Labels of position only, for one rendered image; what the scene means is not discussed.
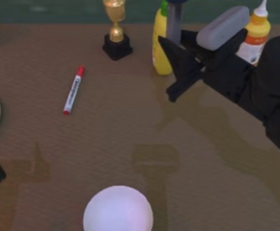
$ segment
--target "mustard bottle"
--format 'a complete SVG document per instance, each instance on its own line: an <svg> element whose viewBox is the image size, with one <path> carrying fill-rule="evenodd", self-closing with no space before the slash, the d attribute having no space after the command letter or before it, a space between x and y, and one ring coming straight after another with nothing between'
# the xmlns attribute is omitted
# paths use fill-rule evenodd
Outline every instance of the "mustard bottle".
<svg viewBox="0 0 280 231"><path fill-rule="evenodd" d="M161 8L158 9L155 17L153 31L153 66L157 74L166 76L171 74L172 68L163 48L158 42L158 36L166 37L167 26L167 1L162 0Z"/></svg>
<svg viewBox="0 0 280 231"><path fill-rule="evenodd" d="M266 4L267 0L263 0L262 4L253 11L250 22L245 27L248 31L247 37L236 53L237 56L254 66L260 59L271 27L267 20Z"/></svg>

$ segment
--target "black trophy base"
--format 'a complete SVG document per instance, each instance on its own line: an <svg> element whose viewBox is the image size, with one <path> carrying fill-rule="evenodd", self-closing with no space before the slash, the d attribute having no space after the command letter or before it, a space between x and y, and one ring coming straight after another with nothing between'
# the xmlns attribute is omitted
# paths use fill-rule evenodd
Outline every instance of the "black trophy base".
<svg viewBox="0 0 280 231"><path fill-rule="evenodd" d="M124 38L121 42L112 42L109 34L105 35L104 39L105 43L102 49L113 61L124 58L133 52L133 49L129 45L129 37L126 34L124 34Z"/></svg>

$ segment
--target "trophy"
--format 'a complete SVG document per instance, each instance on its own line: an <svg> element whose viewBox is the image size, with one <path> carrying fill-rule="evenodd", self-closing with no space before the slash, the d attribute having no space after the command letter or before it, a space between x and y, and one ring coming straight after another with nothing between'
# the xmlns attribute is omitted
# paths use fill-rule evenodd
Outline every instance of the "trophy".
<svg viewBox="0 0 280 231"><path fill-rule="evenodd" d="M106 13L113 26L109 34L104 37L102 49L114 61L119 60L132 53L129 45L129 37L124 33L118 22L125 18L125 0L103 0Z"/></svg>

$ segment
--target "white ball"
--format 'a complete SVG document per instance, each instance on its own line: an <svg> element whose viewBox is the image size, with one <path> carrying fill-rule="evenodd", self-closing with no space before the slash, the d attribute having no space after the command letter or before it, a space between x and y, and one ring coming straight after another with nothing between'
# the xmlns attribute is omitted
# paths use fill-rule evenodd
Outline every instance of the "white ball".
<svg viewBox="0 0 280 231"><path fill-rule="evenodd" d="M127 186L97 193L83 216L84 231L151 231L152 208L143 194Z"/></svg>

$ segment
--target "red and white marker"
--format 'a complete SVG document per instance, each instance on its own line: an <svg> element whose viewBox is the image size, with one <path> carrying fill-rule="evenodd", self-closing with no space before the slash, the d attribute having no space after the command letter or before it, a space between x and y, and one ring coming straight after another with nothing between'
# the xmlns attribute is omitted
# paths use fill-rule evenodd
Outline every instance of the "red and white marker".
<svg viewBox="0 0 280 231"><path fill-rule="evenodd" d="M69 115L72 111L72 107L78 92L78 88L81 82L81 79L85 73L86 69L83 66L78 67L73 85L71 90L69 91L65 106L64 106L64 110L63 113L64 115Z"/></svg>

